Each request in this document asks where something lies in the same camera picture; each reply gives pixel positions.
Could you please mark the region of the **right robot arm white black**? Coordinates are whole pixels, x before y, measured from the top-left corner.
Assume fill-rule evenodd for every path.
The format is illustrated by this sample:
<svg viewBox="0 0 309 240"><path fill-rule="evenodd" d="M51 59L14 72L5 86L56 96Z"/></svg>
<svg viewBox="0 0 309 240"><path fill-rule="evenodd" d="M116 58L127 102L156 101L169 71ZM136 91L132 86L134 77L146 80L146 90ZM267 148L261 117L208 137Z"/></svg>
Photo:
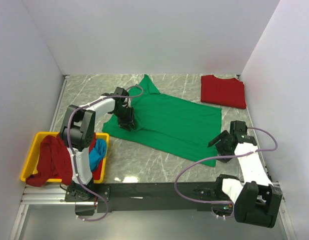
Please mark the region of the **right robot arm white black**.
<svg viewBox="0 0 309 240"><path fill-rule="evenodd" d="M222 182L215 185L214 195L221 200L229 196L237 222L273 228L282 193L264 170L256 139L246 131L224 130L208 143L208 147L212 146L227 160L237 158L243 175L243 182L224 176Z"/></svg>

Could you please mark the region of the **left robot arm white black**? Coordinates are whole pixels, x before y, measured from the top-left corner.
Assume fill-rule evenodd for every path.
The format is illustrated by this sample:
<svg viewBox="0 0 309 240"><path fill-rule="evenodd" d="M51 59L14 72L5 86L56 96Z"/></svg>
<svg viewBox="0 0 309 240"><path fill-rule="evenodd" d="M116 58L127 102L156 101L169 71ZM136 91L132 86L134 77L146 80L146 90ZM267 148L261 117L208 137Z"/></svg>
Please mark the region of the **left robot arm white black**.
<svg viewBox="0 0 309 240"><path fill-rule="evenodd" d="M70 155L72 166L71 191L81 200L89 201L95 194L93 174L89 163L89 147L95 134L96 119L113 114L125 130L135 129L133 96L102 95L98 99L76 106L70 105L63 119L60 137Z"/></svg>

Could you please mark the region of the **green t shirt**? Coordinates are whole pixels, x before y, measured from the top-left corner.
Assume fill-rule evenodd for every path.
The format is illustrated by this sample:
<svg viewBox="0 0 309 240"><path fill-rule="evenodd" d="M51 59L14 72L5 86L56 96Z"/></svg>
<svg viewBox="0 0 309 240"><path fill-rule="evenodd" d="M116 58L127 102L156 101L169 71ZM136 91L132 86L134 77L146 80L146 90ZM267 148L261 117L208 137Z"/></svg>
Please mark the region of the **green t shirt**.
<svg viewBox="0 0 309 240"><path fill-rule="evenodd" d="M131 101L136 129L119 127L113 115L103 124L104 133L193 162L217 156L208 144L221 132L221 108L161 93L148 75L139 85L144 92Z"/></svg>

